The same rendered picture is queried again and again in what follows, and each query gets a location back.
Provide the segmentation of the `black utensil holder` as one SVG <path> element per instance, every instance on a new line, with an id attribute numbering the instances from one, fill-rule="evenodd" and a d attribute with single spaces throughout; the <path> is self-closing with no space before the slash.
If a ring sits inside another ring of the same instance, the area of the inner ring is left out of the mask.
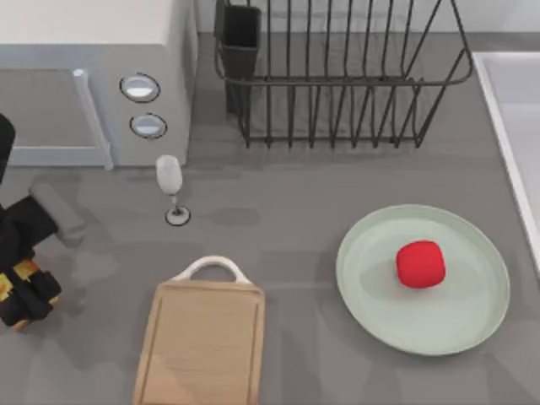
<path id="1" fill-rule="evenodd" d="M 224 76 L 252 81 L 260 49 L 262 11 L 251 5 L 216 0 L 214 36 Z"/>

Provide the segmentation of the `pale green plate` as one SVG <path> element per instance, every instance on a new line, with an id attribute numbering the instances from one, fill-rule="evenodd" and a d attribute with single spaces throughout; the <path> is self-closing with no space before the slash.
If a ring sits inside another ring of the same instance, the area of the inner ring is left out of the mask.
<path id="1" fill-rule="evenodd" d="M 397 253 L 428 240 L 444 257 L 444 280 L 427 289 L 399 282 Z M 477 347 L 496 332 L 510 306 L 508 267 L 491 239 L 441 208 L 401 204 L 358 220 L 337 251 L 339 294 L 374 338 L 410 354 L 436 357 Z"/>

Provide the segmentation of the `red apple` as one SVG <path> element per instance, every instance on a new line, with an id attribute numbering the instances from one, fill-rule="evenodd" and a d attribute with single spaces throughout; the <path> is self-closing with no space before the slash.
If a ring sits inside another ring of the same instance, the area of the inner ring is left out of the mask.
<path id="1" fill-rule="evenodd" d="M 396 254 L 399 282 L 410 289 L 427 289 L 446 278 L 446 262 L 440 246 L 432 240 L 416 240 Z"/>

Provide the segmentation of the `pale grey rounded box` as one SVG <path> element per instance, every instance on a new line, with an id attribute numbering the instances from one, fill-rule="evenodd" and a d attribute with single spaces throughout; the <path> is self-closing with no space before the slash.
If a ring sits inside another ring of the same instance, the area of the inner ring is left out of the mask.
<path id="1" fill-rule="evenodd" d="M 30 195 L 44 209 L 56 226 L 54 235 L 66 246 L 75 248 L 84 239 L 85 222 L 55 189 L 46 182 L 37 182 L 30 187 Z"/>

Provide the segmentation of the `pale microwave oven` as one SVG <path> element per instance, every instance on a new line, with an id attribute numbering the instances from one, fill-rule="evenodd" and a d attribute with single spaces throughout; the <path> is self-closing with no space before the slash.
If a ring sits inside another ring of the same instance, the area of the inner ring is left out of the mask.
<path id="1" fill-rule="evenodd" d="M 147 167 L 163 154 L 184 160 L 197 70 L 193 0 L 0 0 L 0 68 L 88 71 L 115 167 Z M 135 103 L 122 78 L 154 78 L 159 97 Z M 152 113 L 166 134 L 135 135 L 130 120 Z"/>

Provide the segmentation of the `grey microwave door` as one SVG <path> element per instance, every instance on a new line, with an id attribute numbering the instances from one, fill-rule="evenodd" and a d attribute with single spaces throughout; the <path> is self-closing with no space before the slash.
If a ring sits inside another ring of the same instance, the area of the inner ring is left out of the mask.
<path id="1" fill-rule="evenodd" d="M 0 68 L 0 113 L 16 132 L 10 165 L 104 167 L 72 71 Z"/>

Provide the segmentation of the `round microwave knob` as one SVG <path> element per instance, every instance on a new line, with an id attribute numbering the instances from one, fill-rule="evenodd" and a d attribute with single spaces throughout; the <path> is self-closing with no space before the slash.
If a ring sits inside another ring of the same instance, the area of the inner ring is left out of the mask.
<path id="1" fill-rule="evenodd" d="M 160 116 L 147 113 L 133 117 L 130 120 L 130 128 L 140 138 L 157 139 L 166 134 L 168 126 Z"/>
<path id="2" fill-rule="evenodd" d="M 150 103 L 156 100 L 160 94 L 158 82 L 151 76 L 142 73 L 122 78 L 120 90 L 124 96 L 135 103 Z"/>

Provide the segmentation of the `clear wine glass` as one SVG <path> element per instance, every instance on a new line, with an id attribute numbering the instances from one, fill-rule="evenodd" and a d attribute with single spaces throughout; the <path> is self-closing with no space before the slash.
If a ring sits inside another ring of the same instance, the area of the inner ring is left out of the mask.
<path id="1" fill-rule="evenodd" d="M 165 214 L 166 223 L 175 227 L 187 224 L 191 219 L 191 211 L 182 206 L 179 200 L 179 193 L 183 186 L 179 160 L 173 155 L 161 155 L 156 159 L 155 169 L 159 189 L 168 195 L 173 203 L 173 208 Z"/>

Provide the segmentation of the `wooden cutting board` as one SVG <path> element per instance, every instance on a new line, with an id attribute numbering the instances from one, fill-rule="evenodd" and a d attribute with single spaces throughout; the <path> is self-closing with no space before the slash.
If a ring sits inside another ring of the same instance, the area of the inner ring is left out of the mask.
<path id="1" fill-rule="evenodd" d="M 265 294 L 225 256 L 160 283 L 132 405 L 260 405 Z"/>

